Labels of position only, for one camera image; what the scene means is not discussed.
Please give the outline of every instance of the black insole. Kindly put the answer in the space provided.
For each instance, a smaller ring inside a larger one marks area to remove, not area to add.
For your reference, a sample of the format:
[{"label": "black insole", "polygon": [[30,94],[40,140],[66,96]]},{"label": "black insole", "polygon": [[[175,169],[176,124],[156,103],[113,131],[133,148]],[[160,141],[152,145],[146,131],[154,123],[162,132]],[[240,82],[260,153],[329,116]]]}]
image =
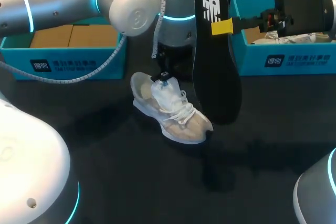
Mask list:
[{"label": "black insole", "polygon": [[228,0],[195,0],[195,14],[195,93],[213,123],[230,124],[239,114],[242,85],[229,52],[229,36],[212,36],[211,31],[212,22],[228,19]]}]

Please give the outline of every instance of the yellow clip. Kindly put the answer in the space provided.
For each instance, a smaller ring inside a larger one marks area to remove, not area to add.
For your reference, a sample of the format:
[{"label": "yellow clip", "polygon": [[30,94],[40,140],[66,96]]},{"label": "yellow clip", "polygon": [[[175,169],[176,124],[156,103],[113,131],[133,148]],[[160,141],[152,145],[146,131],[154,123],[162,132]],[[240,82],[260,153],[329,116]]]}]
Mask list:
[{"label": "yellow clip", "polygon": [[233,34],[232,18],[211,24],[212,35]]}]

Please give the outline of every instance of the cardboard box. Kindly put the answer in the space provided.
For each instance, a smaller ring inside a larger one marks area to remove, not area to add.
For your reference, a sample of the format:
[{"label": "cardboard box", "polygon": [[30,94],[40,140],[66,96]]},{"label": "cardboard box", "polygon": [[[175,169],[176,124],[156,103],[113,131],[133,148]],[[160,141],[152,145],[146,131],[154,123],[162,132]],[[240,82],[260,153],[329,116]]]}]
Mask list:
[{"label": "cardboard box", "polygon": [[[229,16],[260,16],[274,5],[274,0],[231,0]],[[241,76],[336,73],[336,43],[250,44],[264,36],[258,28],[231,36]]]},{"label": "cardboard box", "polygon": [[69,47],[116,47],[117,31],[110,25],[75,25]]},{"label": "cardboard box", "polygon": [[258,27],[245,29],[244,33],[245,33],[246,42],[248,44],[253,43],[257,39],[263,39],[266,36],[266,33],[260,33]]},{"label": "cardboard box", "polygon": [[[4,38],[5,62],[24,72],[57,80],[82,77],[96,70],[114,52],[121,35],[103,18]],[[126,42],[114,59],[90,80],[121,79]],[[30,80],[13,74],[16,80]]]}]

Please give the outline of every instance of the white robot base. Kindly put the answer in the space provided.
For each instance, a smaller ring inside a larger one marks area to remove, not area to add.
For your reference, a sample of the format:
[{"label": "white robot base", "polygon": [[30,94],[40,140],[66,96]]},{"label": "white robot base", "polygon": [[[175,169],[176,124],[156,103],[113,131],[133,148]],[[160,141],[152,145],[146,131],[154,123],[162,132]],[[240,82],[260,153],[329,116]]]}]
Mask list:
[{"label": "white robot base", "polygon": [[295,184],[293,204],[300,224],[335,223],[335,150],[303,173]]},{"label": "white robot base", "polygon": [[0,93],[0,223],[79,223],[79,196],[62,137]]}]

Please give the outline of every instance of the shoe sole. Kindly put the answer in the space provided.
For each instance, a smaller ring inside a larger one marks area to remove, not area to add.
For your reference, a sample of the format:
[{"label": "shoe sole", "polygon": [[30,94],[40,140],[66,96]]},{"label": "shoe sole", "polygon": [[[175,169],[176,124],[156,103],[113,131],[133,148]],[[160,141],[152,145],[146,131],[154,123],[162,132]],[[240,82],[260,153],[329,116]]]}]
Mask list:
[{"label": "shoe sole", "polygon": [[161,127],[161,132],[162,132],[162,134],[166,137],[166,138],[168,138],[168,139],[170,139],[170,140],[172,140],[172,141],[174,141],[174,142],[177,142],[177,143],[180,143],[180,144],[189,144],[189,145],[193,145],[193,144],[201,144],[201,143],[203,143],[206,139],[204,139],[204,140],[201,140],[201,141],[186,141],[186,140],[183,140],[183,139],[180,139],[180,138],[178,138],[178,137],[175,137],[175,136],[173,136],[172,134],[170,134],[169,132],[167,132],[165,129],[164,129],[164,127],[161,125],[161,123],[155,118],[155,116],[154,115],[152,115],[149,111],[147,111],[147,109],[146,108],[144,108],[136,99],[134,99],[133,100],[133,105],[134,105],[134,107],[136,107],[140,112],[142,112],[144,115],[146,115],[146,116],[149,116],[149,117],[151,117],[151,118],[154,118],[158,123],[159,123],[159,125],[160,125],[160,127]]}]

